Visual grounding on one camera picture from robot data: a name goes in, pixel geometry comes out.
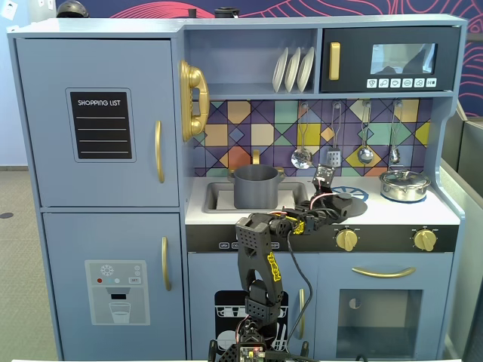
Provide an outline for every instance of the microwave window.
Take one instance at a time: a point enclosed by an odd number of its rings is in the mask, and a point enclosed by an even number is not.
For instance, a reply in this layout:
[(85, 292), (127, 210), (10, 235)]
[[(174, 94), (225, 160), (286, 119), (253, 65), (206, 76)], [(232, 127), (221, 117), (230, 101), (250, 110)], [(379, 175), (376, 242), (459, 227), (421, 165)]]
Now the microwave window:
[(432, 74), (436, 44), (375, 44), (371, 74)]

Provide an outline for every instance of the microwave control buttons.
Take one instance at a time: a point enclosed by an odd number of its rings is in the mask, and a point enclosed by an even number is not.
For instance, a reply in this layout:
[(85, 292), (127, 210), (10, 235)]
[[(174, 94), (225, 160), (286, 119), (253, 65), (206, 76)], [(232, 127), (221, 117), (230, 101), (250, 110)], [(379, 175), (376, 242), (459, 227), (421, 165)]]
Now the microwave control buttons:
[(424, 79), (424, 78), (416, 78), (416, 79), (414, 79), (414, 86), (416, 88), (422, 88), (422, 87), (424, 87), (425, 81), (426, 81), (426, 79)]
[(436, 87), (436, 78), (427, 78), (426, 79), (426, 86), (430, 88)]
[(399, 88), (401, 87), (401, 79), (395, 78), (391, 79), (391, 88)]
[(413, 87), (413, 79), (412, 78), (404, 78), (402, 80), (402, 87), (403, 88), (411, 88), (411, 87)]
[(368, 88), (377, 88), (377, 79), (368, 79)]
[(388, 86), (389, 86), (389, 79), (388, 78), (379, 79), (379, 88), (388, 88)]
[(337, 233), (336, 242), (337, 246), (345, 251), (352, 251), (357, 244), (357, 234), (350, 229), (341, 230)]
[(423, 229), (414, 234), (414, 244), (421, 250), (432, 251), (437, 237), (431, 230)]

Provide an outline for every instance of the circuit board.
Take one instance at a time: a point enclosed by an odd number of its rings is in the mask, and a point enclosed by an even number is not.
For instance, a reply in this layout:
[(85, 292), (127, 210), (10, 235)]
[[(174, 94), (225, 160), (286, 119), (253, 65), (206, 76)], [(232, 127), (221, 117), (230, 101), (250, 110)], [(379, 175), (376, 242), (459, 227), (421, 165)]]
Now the circuit board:
[(251, 345), (240, 346), (239, 362), (263, 362), (265, 360), (265, 349)]

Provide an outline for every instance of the water dispenser panel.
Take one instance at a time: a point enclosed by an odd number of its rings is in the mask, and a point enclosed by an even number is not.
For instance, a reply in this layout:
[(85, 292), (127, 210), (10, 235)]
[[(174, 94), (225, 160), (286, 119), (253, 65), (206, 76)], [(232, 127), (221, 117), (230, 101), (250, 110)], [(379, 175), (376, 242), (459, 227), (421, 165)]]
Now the water dispenser panel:
[(86, 260), (94, 325), (149, 325), (146, 262)]

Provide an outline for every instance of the sink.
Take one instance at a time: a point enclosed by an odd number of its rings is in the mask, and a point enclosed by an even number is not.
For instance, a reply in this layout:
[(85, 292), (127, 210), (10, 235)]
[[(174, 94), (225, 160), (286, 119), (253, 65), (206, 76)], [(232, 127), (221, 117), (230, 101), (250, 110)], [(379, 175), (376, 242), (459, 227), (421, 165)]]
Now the sink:
[[(208, 184), (203, 205), (204, 213), (262, 213), (271, 209), (237, 209), (234, 202), (234, 185), (232, 183)], [(278, 184), (278, 207), (293, 207), (308, 200), (307, 191), (302, 183)]]

